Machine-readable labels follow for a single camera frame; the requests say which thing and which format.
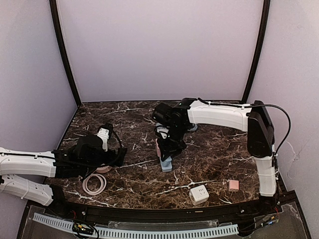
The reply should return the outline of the white cube socket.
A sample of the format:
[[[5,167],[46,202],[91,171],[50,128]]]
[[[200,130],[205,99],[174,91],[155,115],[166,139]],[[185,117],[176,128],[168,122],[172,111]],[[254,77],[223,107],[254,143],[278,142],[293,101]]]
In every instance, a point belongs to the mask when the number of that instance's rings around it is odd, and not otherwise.
[[[200,185],[190,189],[189,197],[192,204],[196,206],[206,202],[209,198],[209,193],[204,185]]]

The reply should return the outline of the pink round socket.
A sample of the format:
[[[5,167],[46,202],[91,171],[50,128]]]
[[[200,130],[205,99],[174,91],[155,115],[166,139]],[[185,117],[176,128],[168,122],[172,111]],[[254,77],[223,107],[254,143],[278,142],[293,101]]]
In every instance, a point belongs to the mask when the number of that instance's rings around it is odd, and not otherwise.
[[[99,167],[99,168],[97,168],[96,169],[96,172],[98,173],[98,174],[104,174],[104,173],[107,173],[107,172],[109,172],[110,170],[112,169],[112,166],[104,166],[104,167]]]

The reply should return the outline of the pink cube socket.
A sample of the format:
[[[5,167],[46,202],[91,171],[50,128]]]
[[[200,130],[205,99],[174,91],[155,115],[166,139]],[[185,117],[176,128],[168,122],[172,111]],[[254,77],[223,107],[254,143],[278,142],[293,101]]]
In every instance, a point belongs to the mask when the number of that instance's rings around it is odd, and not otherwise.
[[[160,152],[160,148],[159,148],[159,144],[158,144],[158,139],[155,140],[156,142],[156,152],[157,152],[157,157],[161,157],[161,152]]]

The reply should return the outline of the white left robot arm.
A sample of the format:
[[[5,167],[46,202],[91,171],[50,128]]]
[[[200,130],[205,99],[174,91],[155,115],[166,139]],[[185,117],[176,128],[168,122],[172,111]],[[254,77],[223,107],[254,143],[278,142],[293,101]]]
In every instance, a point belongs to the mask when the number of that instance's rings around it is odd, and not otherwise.
[[[44,206],[64,201],[61,187],[38,184],[23,178],[23,175],[39,175],[48,178],[72,178],[91,175],[105,166],[122,166],[127,149],[107,149],[107,138],[87,135],[67,150],[47,152],[22,152],[1,148],[0,190],[21,199],[28,199]]]

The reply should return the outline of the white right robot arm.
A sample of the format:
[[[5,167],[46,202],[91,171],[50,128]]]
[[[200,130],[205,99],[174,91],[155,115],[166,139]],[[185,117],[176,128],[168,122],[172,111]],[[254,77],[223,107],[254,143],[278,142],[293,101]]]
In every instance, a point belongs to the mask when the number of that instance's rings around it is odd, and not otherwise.
[[[173,107],[160,103],[152,118],[157,123],[157,155],[162,170],[171,171],[172,159],[186,149],[184,135],[197,130],[199,124],[234,128],[247,133],[247,149],[257,165],[260,195],[273,197],[277,191],[279,147],[275,146],[275,128],[268,107],[262,101],[227,104],[201,98],[184,98]]]

